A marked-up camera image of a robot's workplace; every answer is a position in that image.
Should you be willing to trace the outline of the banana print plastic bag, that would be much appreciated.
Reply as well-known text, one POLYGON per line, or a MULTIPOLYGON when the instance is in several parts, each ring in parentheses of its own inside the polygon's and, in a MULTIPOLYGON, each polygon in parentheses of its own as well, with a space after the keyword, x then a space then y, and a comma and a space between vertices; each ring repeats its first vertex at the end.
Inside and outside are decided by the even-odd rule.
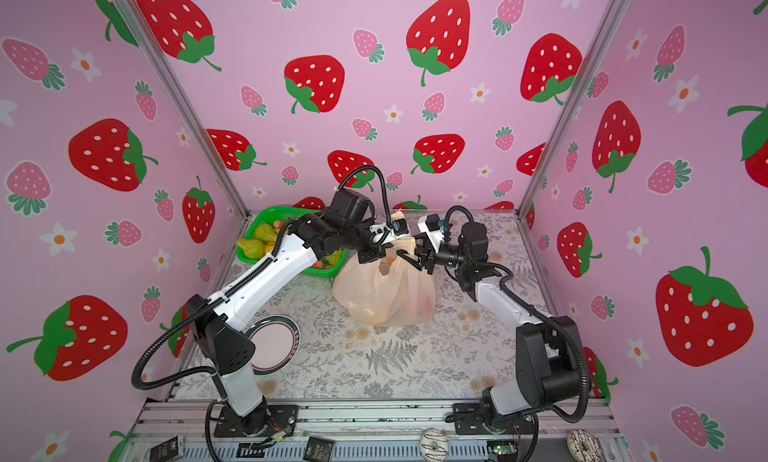
POLYGON ((361 264, 354 257, 336 277, 334 299, 355 320, 371 326, 403 327, 432 321, 437 305, 435 278, 399 257, 414 257, 416 239, 408 235, 385 250, 385 257, 361 264))

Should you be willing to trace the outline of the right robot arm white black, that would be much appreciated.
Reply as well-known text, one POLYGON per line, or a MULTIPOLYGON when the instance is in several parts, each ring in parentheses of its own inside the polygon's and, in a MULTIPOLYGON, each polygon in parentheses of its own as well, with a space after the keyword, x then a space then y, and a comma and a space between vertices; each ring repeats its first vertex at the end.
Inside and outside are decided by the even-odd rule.
POLYGON ((455 243, 449 222, 436 214, 421 217, 418 229, 418 269, 448 269, 464 293, 515 330, 514 379, 483 392, 476 410, 482 424, 501 431, 547 411, 568 423, 581 421, 591 379, 575 322, 538 310, 511 289, 512 271, 488 258, 484 225, 465 223, 455 243))

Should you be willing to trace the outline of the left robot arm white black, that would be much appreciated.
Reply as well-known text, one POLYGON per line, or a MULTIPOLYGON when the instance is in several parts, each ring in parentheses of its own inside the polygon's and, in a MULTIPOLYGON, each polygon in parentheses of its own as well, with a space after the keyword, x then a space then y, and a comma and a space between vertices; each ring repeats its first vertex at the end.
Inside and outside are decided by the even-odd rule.
POLYGON ((194 321, 191 333, 213 363, 225 408, 245 434, 262 432, 270 417, 251 366, 256 346, 246 334, 250 320, 288 282, 322 258, 352 250, 364 263, 378 261, 388 244, 409 234, 401 215, 391 215, 383 224, 367 218, 371 206, 366 196, 338 189, 326 209, 286 221, 274 251, 236 281, 208 299, 196 295, 188 300, 189 318, 194 321))

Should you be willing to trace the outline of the yellow green fake starfruit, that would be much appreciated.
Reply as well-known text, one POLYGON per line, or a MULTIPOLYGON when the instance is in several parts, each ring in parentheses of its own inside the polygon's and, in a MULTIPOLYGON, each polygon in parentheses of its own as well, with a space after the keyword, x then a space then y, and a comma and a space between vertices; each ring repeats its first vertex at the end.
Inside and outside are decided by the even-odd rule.
POLYGON ((264 244, 255 239, 240 238, 236 241, 236 246, 243 252, 244 257, 250 260, 260 260, 265 254, 264 244))

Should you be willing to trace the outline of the green plastic fruit basket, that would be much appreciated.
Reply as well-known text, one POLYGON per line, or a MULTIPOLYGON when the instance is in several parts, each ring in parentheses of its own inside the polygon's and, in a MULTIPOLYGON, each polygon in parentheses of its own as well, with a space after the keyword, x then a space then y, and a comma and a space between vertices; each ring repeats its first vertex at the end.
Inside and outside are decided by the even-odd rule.
MULTIPOLYGON (((298 220, 312 212, 312 209, 296 207, 271 207, 263 210, 255 217, 245 236, 236 241, 237 257, 243 263, 256 264, 274 249, 274 242, 284 222, 298 220)), ((332 255, 322 257, 302 274, 334 278, 344 266, 347 255, 347 250, 336 251, 332 255)))

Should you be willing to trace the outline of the round white plate dark rim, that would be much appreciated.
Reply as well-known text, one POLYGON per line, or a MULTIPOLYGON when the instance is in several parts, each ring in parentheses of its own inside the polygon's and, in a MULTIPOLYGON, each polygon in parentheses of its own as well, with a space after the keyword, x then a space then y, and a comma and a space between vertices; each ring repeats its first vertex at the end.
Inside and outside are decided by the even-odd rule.
POLYGON ((246 331, 255 352, 250 365, 255 375, 270 375, 287 366, 300 347, 297 323, 284 315, 271 315, 258 320, 246 331))

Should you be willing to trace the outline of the white sprinkled donut centre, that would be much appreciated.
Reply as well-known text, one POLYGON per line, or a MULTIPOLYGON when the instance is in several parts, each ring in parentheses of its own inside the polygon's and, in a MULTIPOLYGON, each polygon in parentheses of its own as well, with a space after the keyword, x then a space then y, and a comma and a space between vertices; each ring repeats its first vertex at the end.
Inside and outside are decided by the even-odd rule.
POLYGON ((444 462, 449 455, 449 449, 449 438, 445 432, 431 428, 422 434, 419 452, 426 461, 444 462))

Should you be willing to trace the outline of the white sprinkled donut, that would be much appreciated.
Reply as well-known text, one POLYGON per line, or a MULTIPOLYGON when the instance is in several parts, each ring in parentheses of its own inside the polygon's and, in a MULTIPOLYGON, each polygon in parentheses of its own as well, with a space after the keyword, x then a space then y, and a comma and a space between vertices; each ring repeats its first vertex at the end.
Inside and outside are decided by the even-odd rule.
POLYGON ((603 449, 599 440, 583 429, 570 432, 566 439, 570 455, 576 462, 601 462, 603 449))
POLYGON ((426 461, 444 462, 449 455, 449 449, 449 438, 445 432, 431 428, 422 434, 419 452, 426 461))

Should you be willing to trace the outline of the white sprinkled donut right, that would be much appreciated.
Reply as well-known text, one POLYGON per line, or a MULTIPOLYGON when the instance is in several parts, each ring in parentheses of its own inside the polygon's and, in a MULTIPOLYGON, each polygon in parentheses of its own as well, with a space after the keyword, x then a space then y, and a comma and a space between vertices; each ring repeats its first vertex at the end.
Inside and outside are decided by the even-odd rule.
POLYGON ((599 440, 583 429, 570 432, 566 439, 570 455, 576 462, 601 462, 603 449, 599 440))

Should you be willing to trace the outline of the black square tag centre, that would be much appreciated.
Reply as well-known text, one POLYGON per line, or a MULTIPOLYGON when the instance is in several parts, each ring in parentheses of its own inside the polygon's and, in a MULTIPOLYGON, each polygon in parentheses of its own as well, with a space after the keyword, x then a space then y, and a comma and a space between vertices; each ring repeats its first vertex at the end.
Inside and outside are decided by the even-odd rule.
POLYGON ((333 440, 310 436, 302 460, 306 462, 331 462, 334 450, 335 442, 333 440))

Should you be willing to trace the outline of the black square tag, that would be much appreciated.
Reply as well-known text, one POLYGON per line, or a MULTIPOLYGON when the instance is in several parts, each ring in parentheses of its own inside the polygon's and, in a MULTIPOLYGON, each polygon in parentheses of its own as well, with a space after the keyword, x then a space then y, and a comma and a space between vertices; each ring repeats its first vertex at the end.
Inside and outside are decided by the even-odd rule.
POLYGON ((174 462, 184 455, 184 440, 181 436, 174 436, 164 442, 154 445, 149 449, 149 462, 174 462))
POLYGON ((335 442, 333 440, 310 436, 302 460, 306 462, 331 462, 334 450, 335 442))

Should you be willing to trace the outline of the black square tag left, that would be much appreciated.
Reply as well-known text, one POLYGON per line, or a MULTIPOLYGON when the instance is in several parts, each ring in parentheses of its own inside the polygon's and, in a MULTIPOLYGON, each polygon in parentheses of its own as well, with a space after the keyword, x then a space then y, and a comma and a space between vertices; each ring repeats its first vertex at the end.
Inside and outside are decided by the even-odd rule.
POLYGON ((174 436, 164 442, 154 445, 149 449, 149 462, 174 462, 184 455, 184 440, 181 436, 174 436))

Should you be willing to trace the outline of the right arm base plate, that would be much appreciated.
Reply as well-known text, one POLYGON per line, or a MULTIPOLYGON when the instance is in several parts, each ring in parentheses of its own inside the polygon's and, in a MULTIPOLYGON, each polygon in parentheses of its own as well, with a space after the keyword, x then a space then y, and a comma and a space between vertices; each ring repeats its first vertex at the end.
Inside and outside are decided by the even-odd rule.
POLYGON ((499 416, 479 402, 455 403, 445 422, 459 435, 532 435, 538 431, 532 415, 499 416))

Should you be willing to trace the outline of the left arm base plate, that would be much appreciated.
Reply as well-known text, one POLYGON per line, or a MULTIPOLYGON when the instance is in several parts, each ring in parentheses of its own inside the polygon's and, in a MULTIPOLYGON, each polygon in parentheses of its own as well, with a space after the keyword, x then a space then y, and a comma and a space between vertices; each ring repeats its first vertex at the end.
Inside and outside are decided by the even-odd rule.
POLYGON ((213 434, 217 438, 292 436, 298 411, 298 405, 262 404, 251 414, 239 416, 225 405, 214 418, 213 434))

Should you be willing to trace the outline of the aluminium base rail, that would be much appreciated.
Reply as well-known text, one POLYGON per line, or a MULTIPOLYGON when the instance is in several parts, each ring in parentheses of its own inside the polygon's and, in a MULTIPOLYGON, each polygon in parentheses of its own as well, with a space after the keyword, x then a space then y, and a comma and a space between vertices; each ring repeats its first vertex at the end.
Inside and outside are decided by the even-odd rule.
POLYGON ((182 461, 301 461, 310 440, 321 439, 332 461, 420 461, 421 437, 429 429, 445 434, 450 461, 497 461, 513 448, 528 449, 529 428, 490 433, 482 427, 460 435, 449 415, 450 399, 320 400, 297 399, 293 433, 274 446, 255 450, 255 438, 214 436, 204 441, 207 402, 174 400, 148 403, 127 438, 122 461, 147 461, 153 447, 174 437, 182 442, 182 461))

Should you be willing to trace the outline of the aluminium frame post right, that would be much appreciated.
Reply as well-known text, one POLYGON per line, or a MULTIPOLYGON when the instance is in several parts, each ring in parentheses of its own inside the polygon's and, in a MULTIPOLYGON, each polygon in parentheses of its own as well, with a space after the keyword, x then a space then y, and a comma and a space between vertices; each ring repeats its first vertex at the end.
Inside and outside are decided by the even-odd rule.
POLYGON ((542 156, 535 169, 534 176, 521 206, 517 209, 518 217, 523 219, 529 212, 530 206, 534 203, 537 193, 543 183, 547 171, 553 163, 559 148, 566 138, 570 126, 575 120, 576 112, 581 107, 586 96, 586 91, 592 77, 596 75, 597 70, 610 48, 612 41, 620 28, 633 0, 610 0, 604 13, 603 19, 597 26, 594 37, 586 52, 582 67, 573 87, 569 90, 569 96, 555 120, 555 124, 547 140, 542 156))

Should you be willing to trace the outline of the aluminium frame post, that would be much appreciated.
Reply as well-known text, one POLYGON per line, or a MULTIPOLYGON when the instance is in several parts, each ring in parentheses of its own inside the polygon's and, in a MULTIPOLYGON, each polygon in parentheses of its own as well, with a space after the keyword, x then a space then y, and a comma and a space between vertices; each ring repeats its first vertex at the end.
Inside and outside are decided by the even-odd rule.
POLYGON ((113 0, 124 22, 133 33, 140 49, 163 86, 185 128, 192 136, 198 150, 226 194, 234 211, 241 219, 250 216, 250 210, 218 157, 212 140, 207 134, 184 88, 167 62, 167 56, 154 39, 148 23, 140 13, 135 0, 113 0))
POLYGON ((575 120, 576 112, 581 107, 586 96, 586 91, 592 77, 596 75, 597 70, 610 48, 612 41, 620 28, 633 0, 610 0, 604 13, 603 19, 597 26, 594 37, 586 52, 582 67, 573 87, 569 90, 569 96, 555 120, 555 124, 547 140, 542 156, 535 169, 534 176, 521 206, 517 209, 518 217, 523 219, 529 212, 530 206, 534 203, 537 193, 543 183, 547 171, 553 163, 559 148, 566 138, 570 126, 575 120))

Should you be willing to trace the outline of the aluminium frame post left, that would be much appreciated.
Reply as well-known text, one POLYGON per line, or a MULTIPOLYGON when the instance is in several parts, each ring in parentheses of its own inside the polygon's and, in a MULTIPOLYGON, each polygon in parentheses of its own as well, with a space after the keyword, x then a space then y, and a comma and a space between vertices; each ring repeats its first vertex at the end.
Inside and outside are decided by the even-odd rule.
POLYGON ((148 23, 140 13, 135 0, 113 0, 124 22, 133 33, 140 49, 163 86, 185 128, 192 136, 198 150, 226 194, 234 211, 241 219, 250 216, 250 210, 218 157, 212 140, 207 134, 184 88, 167 62, 167 56, 154 39, 148 23))

